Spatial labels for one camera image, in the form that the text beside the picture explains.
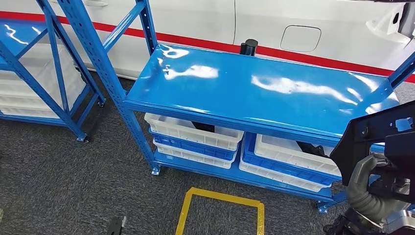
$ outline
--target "stacked crate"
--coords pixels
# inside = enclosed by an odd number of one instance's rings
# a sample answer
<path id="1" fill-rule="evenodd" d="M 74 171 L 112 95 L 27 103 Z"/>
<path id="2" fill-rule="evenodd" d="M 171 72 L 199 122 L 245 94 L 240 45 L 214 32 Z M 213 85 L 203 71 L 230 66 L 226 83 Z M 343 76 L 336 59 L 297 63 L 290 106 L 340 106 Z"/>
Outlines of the stacked crate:
<path id="1" fill-rule="evenodd" d="M 191 121 L 146 113 L 153 143 L 169 157 L 229 169 L 237 157 L 243 131 L 215 127 L 215 132 L 198 130 Z"/>
<path id="2" fill-rule="evenodd" d="M 324 147 L 326 155 L 332 150 Z M 341 179 L 331 159 L 304 153 L 295 141 L 252 133 L 245 134 L 239 169 L 314 192 Z"/>
<path id="3" fill-rule="evenodd" d="M 63 45 L 58 45 L 58 53 L 68 106 L 71 109 L 86 84 Z M 50 45 L 40 43 L 34 45 L 20 58 L 20 62 L 63 108 Z M 6 115 L 58 118 L 49 106 L 14 72 L 3 70 L 0 70 L 0 112 Z"/>

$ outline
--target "black bracket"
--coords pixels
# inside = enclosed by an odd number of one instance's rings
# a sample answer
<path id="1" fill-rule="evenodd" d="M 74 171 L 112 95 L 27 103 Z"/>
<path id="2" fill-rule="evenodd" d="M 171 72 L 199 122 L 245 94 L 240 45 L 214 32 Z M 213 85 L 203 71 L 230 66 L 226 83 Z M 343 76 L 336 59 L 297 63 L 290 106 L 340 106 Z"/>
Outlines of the black bracket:
<path id="1" fill-rule="evenodd" d="M 376 167 L 372 173 L 392 184 L 402 182 L 402 179 L 415 182 L 415 129 L 413 124 L 410 125 L 414 119 L 415 101 L 352 119 L 330 154 L 342 173 L 343 184 L 349 184 L 356 164 L 370 154 L 373 144 L 380 142 L 385 143 L 385 157 L 392 164 Z M 407 121 L 408 129 L 399 131 L 397 120 Z M 393 186 L 368 188 L 371 193 L 382 197 L 415 203 L 415 184 L 411 184 L 409 195 L 394 192 L 393 189 Z"/>
<path id="2" fill-rule="evenodd" d="M 114 217 L 110 221 L 110 227 L 107 231 L 107 235 L 121 235 L 122 228 L 125 225 L 127 217 Z"/>
<path id="3" fill-rule="evenodd" d="M 258 46 L 258 41 L 254 39 L 248 39 L 244 43 L 241 43 L 241 55 L 250 55 L 255 56 L 256 47 Z"/>

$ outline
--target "blue metal shelf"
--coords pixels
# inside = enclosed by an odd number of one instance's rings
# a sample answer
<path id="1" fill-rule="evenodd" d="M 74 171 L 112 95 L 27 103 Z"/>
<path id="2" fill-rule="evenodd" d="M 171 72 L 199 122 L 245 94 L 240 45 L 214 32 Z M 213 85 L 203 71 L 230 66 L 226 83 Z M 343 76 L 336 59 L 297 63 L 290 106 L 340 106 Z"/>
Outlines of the blue metal shelf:
<path id="1" fill-rule="evenodd" d="M 44 22 L 0 18 L 0 41 L 19 59 L 47 33 Z M 0 65 L 6 62 L 0 58 Z"/>
<path id="2" fill-rule="evenodd" d="M 351 119 L 399 102 L 387 77 L 159 44 L 124 104 L 335 146 Z"/>
<path id="3" fill-rule="evenodd" d="M 297 196 L 320 200 L 322 202 L 333 201 L 333 199 L 331 198 L 332 195 L 330 188 L 323 188 L 319 192 L 313 192 L 305 190 L 303 188 L 280 183 L 278 181 L 271 180 L 262 176 L 244 172 L 239 169 L 239 157 L 235 159 L 235 162 L 232 163 L 230 169 L 224 169 L 212 165 L 186 160 L 183 158 L 172 157 L 169 155 L 165 155 L 163 153 L 159 153 L 158 151 L 154 153 L 154 156 L 155 162 L 159 163 L 162 166 L 219 177 L 227 180 L 258 186 L 261 188 L 268 188 L 276 191 L 286 192 Z"/>
<path id="4" fill-rule="evenodd" d="M 77 136 L 78 141 L 85 141 L 87 139 L 87 134 L 81 130 L 81 124 L 96 101 L 98 100 L 97 103 L 100 106 L 103 106 L 105 98 L 101 91 L 99 91 L 97 84 L 91 77 L 91 74 L 87 70 L 85 64 L 82 62 L 81 57 L 76 52 L 75 47 L 69 40 L 68 35 L 58 21 L 50 4 L 44 0 L 38 0 L 37 2 L 44 11 L 46 20 L 45 23 L 0 18 L 0 70 L 15 72 L 16 75 L 26 82 L 26 84 L 28 84 L 28 86 L 48 105 L 48 107 L 58 116 L 58 118 L 5 115 L 0 112 L 0 119 L 64 126 L 69 128 Z M 45 36 L 47 32 L 49 32 L 50 46 L 63 108 L 56 103 L 56 101 L 44 90 L 44 88 L 19 61 L 19 58 L 33 45 L 35 45 L 43 36 Z M 86 82 L 85 88 L 77 97 L 72 109 L 69 109 L 68 105 L 68 98 L 63 80 L 62 68 L 60 66 L 61 63 L 55 35 L 62 40 L 66 49 L 72 56 L 72 59 L 78 66 L 82 78 Z M 75 123 L 72 116 L 88 93 L 92 93 L 92 97 L 86 108 L 81 113 L 78 121 Z"/>
<path id="5" fill-rule="evenodd" d="M 102 45 L 81 0 L 58 3 L 152 174 L 158 175 L 163 165 L 270 188 L 326 202 L 319 204 L 320 211 L 344 200 L 344 193 L 331 195 L 329 188 L 315 193 L 243 172 L 239 160 L 230 169 L 221 169 L 153 153 L 134 111 L 335 146 L 352 118 L 398 105 L 393 88 L 415 71 L 415 53 L 390 77 L 382 77 L 160 45 L 148 0 L 136 0 L 136 6 Z M 126 93 L 107 52 L 138 11 L 150 60 Z"/>

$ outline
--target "yellow floor tape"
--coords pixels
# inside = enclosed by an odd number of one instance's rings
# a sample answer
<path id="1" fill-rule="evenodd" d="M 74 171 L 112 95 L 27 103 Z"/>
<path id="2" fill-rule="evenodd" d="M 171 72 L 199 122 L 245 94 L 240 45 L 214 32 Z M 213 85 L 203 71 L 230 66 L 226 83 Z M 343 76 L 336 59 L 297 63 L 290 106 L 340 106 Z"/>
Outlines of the yellow floor tape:
<path id="1" fill-rule="evenodd" d="M 209 190 L 204 190 L 200 188 L 192 187 L 187 191 L 186 196 L 184 197 L 182 211 L 180 212 L 179 223 L 177 224 L 176 235 L 182 235 L 184 231 L 184 224 L 186 223 L 187 213 L 189 212 L 190 201 L 192 200 L 192 195 L 199 195 L 203 197 L 214 198 L 217 200 L 227 201 L 238 203 L 250 207 L 258 208 L 258 220 L 256 226 L 256 234 L 264 235 L 264 204 L 260 201 L 252 200 L 243 197 L 232 196 L 224 193 L 213 192 Z"/>

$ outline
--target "gray carpet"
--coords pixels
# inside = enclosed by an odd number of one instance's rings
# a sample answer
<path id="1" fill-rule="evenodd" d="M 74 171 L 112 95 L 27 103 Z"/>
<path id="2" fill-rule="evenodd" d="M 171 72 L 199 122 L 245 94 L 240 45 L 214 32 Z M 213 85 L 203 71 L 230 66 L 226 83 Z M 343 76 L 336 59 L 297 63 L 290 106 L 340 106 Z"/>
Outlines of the gray carpet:
<path id="1" fill-rule="evenodd" d="M 127 89 L 133 83 L 121 81 Z M 398 95 L 406 102 L 413 90 L 403 84 Z M 261 201 L 266 234 L 320 235 L 346 209 L 320 214 L 312 200 L 170 168 L 152 176 L 110 100 L 93 107 L 83 128 L 91 143 L 62 127 L 0 121 L 1 235 L 104 235 L 110 219 L 123 215 L 125 235 L 174 234 L 191 187 Z M 256 210 L 196 196 L 184 233 L 256 234 Z"/>

